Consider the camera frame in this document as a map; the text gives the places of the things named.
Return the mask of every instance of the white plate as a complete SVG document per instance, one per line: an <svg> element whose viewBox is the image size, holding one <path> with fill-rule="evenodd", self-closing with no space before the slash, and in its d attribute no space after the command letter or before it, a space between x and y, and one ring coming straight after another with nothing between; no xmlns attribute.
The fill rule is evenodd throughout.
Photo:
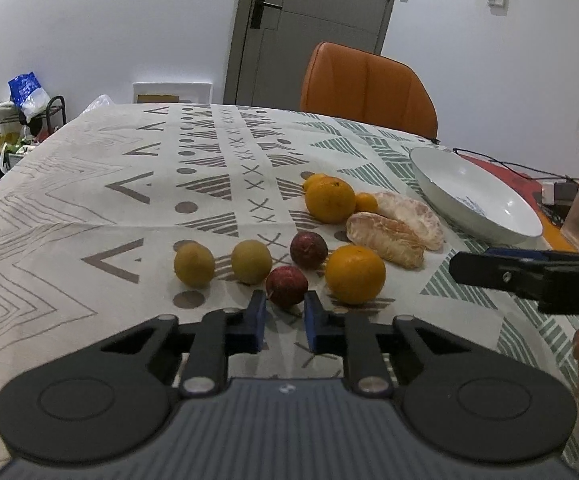
<svg viewBox="0 0 579 480"><path fill-rule="evenodd" d="M410 158L425 196L464 231L509 245L543 234L530 205L480 166L438 148L415 148Z"/></svg>

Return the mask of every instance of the orange chair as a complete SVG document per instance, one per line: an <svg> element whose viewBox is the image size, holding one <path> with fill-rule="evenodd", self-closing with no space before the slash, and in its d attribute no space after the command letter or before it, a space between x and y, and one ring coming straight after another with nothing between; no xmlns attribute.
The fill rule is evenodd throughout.
<svg viewBox="0 0 579 480"><path fill-rule="evenodd" d="M434 105L411 68L335 43L314 50L300 109L428 139L436 138L439 126Z"/></svg>

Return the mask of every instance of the gray door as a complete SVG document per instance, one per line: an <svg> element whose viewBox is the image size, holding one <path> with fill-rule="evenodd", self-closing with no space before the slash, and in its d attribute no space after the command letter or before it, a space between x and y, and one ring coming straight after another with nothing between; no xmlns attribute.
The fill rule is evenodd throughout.
<svg viewBox="0 0 579 480"><path fill-rule="evenodd" d="M331 41L375 52L391 11L390 0L265 0L282 9L247 1L251 5L242 60L234 72L236 104L287 110L298 110L303 76L318 43ZM261 10L256 28L256 13L260 16Z"/></svg>

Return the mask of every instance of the lemon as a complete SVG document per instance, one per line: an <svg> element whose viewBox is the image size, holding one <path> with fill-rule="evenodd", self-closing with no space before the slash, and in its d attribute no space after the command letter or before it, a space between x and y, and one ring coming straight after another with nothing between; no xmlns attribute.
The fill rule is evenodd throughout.
<svg viewBox="0 0 579 480"><path fill-rule="evenodd" d="M232 251L232 270L239 282L256 285L271 272L271 254L258 240L240 242Z"/></svg>
<svg viewBox="0 0 579 480"><path fill-rule="evenodd" d="M216 263L214 255L205 246L196 242L183 245L173 259L173 270L185 285L203 288L214 277Z"/></svg>

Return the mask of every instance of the green stripes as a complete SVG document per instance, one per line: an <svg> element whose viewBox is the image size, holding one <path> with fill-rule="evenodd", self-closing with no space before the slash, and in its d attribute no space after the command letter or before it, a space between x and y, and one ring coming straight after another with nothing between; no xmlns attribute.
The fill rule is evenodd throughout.
<svg viewBox="0 0 579 480"><path fill-rule="evenodd" d="M460 227L457 227L455 224L451 222L447 222L452 230L458 235L458 237L462 240L462 242L467 246L469 252L474 254L484 253L487 249L489 249L489 244L477 238L474 238L472 235L465 233L464 231L460 230Z"/></svg>
<svg viewBox="0 0 579 480"><path fill-rule="evenodd" d="M362 124L355 123L354 121L347 121L345 119L336 119L335 120L338 124L340 124L343 128L347 128L349 131L354 132L355 134L368 134L367 128Z"/></svg>
<svg viewBox="0 0 579 480"><path fill-rule="evenodd" d="M309 112L296 112L294 110L290 110L293 114L304 115L305 117L310 117L312 119L319 119L318 115L311 114Z"/></svg>
<svg viewBox="0 0 579 480"><path fill-rule="evenodd" d="M380 132L380 134L383 137L387 137L388 139L397 140L398 142L410 142L412 140L412 139L405 139L404 137L399 137L392 132L388 132L386 130L381 130L380 128L378 128L378 131Z"/></svg>
<svg viewBox="0 0 579 480"><path fill-rule="evenodd" d="M386 140L381 139L380 137L370 137L370 136L359 136L359 137L362 137L362 139L365 142L367 142L372 148L373 147L387 148L389 150L392 148Z"/></svg>
<svg viewBox="0 0 579 480"><path fill-rule="evenodd" d="M496 350L516 361L538 368L538 362L525 338L507 319L503 320Z"/></svg>
<svg viewBox="0 0 579 480"><path fill-rule="evenodd" d="M578 316L565 316L570 324L572 325L574 330L578 330L579 329L579 317Z"/></svg>
<svg viewBox="0 0 579 480"><path fill-rule="evenodd" d="M553 317L538 329L538 333L543 336L550 350L554 353L556 365L563 362L572 351L572 342Z"/></svg>
<svg viewBox="0 0 579 480"><path fill-rule="evenodd" d="M380 139L380 137L363 137L363 139L399 179L406 181L405 183L408 186L410 182L416 181L416 176L413 173L413 164L409 155L397 152L386 140Z"/></svg>
<svg viewBox="0 0 579 480"><path fill-rule="evenodd" d="M578 368L572 356L572 341L559 325L554 317L546 316L538 311L536 301L522 300L511 294L514 303L527 317L529 322L538 330L549 349L554 355L556 366L563 374L570 390L574 391L578 382ZM576 316L569 316L570 322L576 328L579 326L579 319Z"/></svg>
<svg viewBox="0 0 579 480"><path fill-rule="evenodd" d="M565 377L565 382L567 382L569 389L575 392L578 385L578 366L572 354L567 356L567 359L561 363L558 369L563 374L563 377Z"/></svg>
<svg viewBox="0 0 579 480"><path fill-rule="evenodd" d="M462 300L468 303L474 303L485 308L497 310L496 305L487 296L484 289L470 286L459 285L449 273L449 261L456 254L456 251L450 251L447 258L441 263L439 270L429 279L421 294L426 296L440 296L442 298L452 298L453 300Z"/></svg>
<svg viewBox="0 0 579 480"><path fill-rule="evenodd" d="M536 301L523 300L513 294L510 296L518 308L521 309L522 313L527 316L529 322L534 325L534 327L539 328L548 319L545 314L541 314L538 311L538 303Z"/></svg>
<svg viewBox="0 0 579 480"><path fill-rule="evenodd" d="M378 187L386 187L392 191L398 191L384 174L378 170L373 164L364 164L357 168L348 168L345 170L338 170L338 173L344 173L356 177L363 182L373 184Z"/></svg>
<svg viewBox="0 0 579 480"><path fill-rule="evenodd" d="M349 155L354 155L367 160L367 157L359 152L359 150L354 148L354 145L345 137L321 140L321 142L316 142L315 144L311 144L311 146L315 146L316 148L324 148L326 150L335 150L341 153L348 153Z"/></svg>
<svg viewBox="0 0 579 480"><path fill-rule="evenodd" d="M392 170L398 178L401 180L409 179L416 180L416 176L413 173L413 164L410 161L407 162L391 162L385 160L385 165Z"/></svg>
<svg viewBox="0 0 579 480"><path fill-rule="evenodd" d="M420 196L425 195L423 193L423 190L421 189L420 184L418 183L418 180L416 180L415 178L403 177L401 180L407 184L408 188L410 188L414 192L418 193Z"/></svg>
<svg viewBox="0 0 579 480"><path fill-rule="evenodd" d="M327 132L328 134L343 136L336 128L330 126L327 123L297 123L297 124L304 124L305 126L311 126L312 128L317 128L318 130L322 130Z"/></svg>
<svg viewBox="0 0 579 480"><path fill-rule="evenodd" d="M579 461L579 444L578 441L571 436L563 450L563 458L569 465L573 465Z"/></svg>

